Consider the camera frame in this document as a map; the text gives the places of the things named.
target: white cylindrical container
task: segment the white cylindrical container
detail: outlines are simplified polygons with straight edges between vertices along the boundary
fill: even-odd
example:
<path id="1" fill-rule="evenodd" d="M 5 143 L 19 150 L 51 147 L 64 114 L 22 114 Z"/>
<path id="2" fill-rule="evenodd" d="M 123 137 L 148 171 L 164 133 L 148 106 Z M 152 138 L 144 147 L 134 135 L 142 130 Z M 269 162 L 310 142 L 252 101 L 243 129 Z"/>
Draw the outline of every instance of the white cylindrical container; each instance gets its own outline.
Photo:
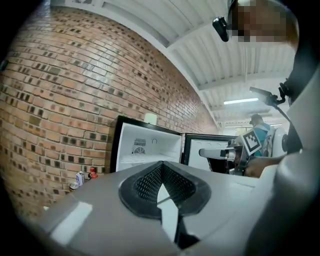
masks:
<path id="1" fill-rule="evenodd" d="M 157 115 L 152 113 L 146 113 L 144 115 L 144 122 L 151 125 L 157 125 Z"/>

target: hand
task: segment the hand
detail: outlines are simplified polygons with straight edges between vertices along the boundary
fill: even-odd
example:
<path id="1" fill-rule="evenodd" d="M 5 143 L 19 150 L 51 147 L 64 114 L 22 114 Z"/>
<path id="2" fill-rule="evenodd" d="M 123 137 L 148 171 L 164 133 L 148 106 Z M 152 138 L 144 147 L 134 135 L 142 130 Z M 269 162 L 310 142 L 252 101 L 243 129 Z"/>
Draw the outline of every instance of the hand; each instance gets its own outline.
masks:
<path id="1" fill-rule="evenodd" d="M 250 160 L 245 169 L 245 176 L 259 178 L 264 168 L 277 165 L 284 157 L 255 157 Z"/>

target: brick wall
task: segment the brick wall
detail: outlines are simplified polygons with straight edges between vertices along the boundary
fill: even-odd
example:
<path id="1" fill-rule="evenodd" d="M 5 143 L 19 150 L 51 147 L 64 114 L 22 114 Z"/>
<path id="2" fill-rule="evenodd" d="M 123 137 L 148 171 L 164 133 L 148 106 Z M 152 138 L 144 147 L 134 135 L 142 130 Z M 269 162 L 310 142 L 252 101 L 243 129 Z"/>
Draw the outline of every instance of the brick wall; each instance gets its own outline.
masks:
<path id="1" fill-rule="evenodd" d="M 158 115 L 179 132 L 216 133 L 178 70 L 105 17 L 43 8 L 12 43 L 0 77 L 1 173 L 15 208 L 33 218 L 68 193 L 76 172 L 108 173 L 111 121 Z"/>

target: blue shirt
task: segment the blue shirt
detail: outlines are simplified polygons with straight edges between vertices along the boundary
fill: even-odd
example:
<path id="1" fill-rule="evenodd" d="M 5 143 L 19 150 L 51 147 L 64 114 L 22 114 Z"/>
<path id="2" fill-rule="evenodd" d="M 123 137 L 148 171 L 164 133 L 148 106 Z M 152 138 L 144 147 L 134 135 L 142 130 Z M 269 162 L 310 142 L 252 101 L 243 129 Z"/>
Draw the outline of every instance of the blue shirt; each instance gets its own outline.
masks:
<path id="1" fill-rule="evenodd" d="M 262 123 L 261 125 L 263 125 L 268 131 L 270 130 L 270 125 L 269 124 Z M 262 129 L 258 128 L 258 127 L 253 128 L 253 130 L 254 130 L 255 134 L 257 135 L 258 140 L 260 141 L 261 145 L 263 145 L 264 141 L 265 141 L 265 139 L 267 137 L 267 133 L 268 132 L 265 131 L 265 130 L 262 130 Z M 256 151 L 254 153 L 254 156 L 261 157 L 262 155 L 261 155 L 260 150 Z"/>

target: soda can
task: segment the soda can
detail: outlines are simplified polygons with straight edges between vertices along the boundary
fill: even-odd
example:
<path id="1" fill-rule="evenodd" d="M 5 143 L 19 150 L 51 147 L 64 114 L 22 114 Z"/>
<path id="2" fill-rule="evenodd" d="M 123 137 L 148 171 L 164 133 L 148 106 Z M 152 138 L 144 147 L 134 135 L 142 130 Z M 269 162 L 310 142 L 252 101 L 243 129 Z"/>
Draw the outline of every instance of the soda can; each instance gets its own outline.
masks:
<path id="1" fill-rule="evenodd" d="M 76 176 L 76 183 L 79 184 L 79 186 L 82 186 L 83 184 L 85 184 L 85 174 L 82 171 L 79 171 Z"/>
<path id="2" fill-rule="evenodd" d="M 70 183 L 70 185 L 69 185 L 69 191 L 70 192 L 75 191 L 77 188 L 79 188 L 79 184 L 78 183 L 76 183 L 76 182 Z"/>

